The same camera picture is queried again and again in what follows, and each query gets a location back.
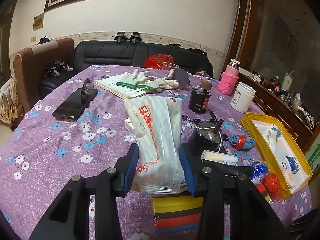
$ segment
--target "white plastic bag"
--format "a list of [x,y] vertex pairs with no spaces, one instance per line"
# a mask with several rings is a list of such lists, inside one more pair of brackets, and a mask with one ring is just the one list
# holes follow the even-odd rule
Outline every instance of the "white plastic bag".
[[179,160],[182,99],[143,96],[124,100],[139,145],[132,190],[176,194],[185,191]]

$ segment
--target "wooden cabinet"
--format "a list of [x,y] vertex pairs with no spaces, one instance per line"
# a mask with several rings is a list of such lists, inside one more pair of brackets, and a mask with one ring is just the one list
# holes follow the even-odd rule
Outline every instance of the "wooden cabinet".
[[305,153],[313,134],[309,127],[276,95],[253,81],[250,77],[239,73],[237,84],[239,82],[249,85],[256,91],[253,101],[265,114],[278,119],[295,139],[303,153]]

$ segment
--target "purple tablecloth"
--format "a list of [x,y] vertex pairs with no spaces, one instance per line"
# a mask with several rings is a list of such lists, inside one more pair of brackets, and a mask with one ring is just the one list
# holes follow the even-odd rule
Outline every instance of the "purple tablecloth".
[[[87,68],[55,89],[29,111],[24,120],[8,139],[0,152],[0,209],[22,240],[27,240],[51,202],[74,174],[84,178],[98,175],[113,166],[126,155],[134,138],[124,128],[128,114],[122,99],[98,88],[97,97],[90,103],[80,119],[60,122],[52,112],[74,90],[82,87],[86,78],[99,80],[103,75],[117,75],[125,71],[133,73],[134,67],[97,65]],[[164,77],[167,72],[151,69],[151,75]],[[200,76],[190,76],[192,86],[199,86]],[[241,113],[230,106],[231,97],[217,90],[213,81],[209,108],[218,119],[224,119],[222,131],[246,134],[240,124]],[[183,114],[190,119],[209,120],[209,113],[200,115],[188,108],[192,87],[184,90],[166,90],[158,94],[164,97],[182,97]],[[249,112],[262,113],[254,103]],[[182,122],[181,142],[191,136],[194,125]],[[236,151],[228,142],[224,145],[229,154],[239,158],[238,165],[250,165],[261,159],[257,149]],[[94,239],[94,199],[90,215],[90,239]],[[124,239],[195,239],[196,230],[175,234],[152,234],[152,216],[148,194],[129,192],[126,198],[118,198],[119,219]],[[281,221],[288,225],[311,209],[308,186],[282,203],[274,202],[272,208]],[[230,215],[226,207],[225,237],[230,236]]]

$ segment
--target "white wire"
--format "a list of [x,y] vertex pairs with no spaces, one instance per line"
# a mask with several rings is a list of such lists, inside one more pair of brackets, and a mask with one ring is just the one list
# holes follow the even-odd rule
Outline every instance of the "white wire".
[[[200,128],[200,127],[197,126],[196,124],[195,124],[195,127],[197,127],[199,130],[212,130],[212,129],[215,128],[215,127]],[[220,135],[220,146],[219,146],[219,150],[218,150],[218,153],[219,153],[220,150],[221,150],[221,146],[222,146],[222,135],[221,135],[221,132],[220,132],[220,131],[218,131],[218,132],[219,132],[219,135]]]

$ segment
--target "black phone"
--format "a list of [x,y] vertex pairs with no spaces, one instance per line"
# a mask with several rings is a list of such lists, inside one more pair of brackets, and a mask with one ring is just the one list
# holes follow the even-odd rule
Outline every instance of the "black phone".
[[58,120],[75,122],[79,119],[84,110],[88,107],[98,93],[96,89],[90,89],[88,94],[82,94],[81,88],[74,91],[66,100],[64,100],[52,115]]

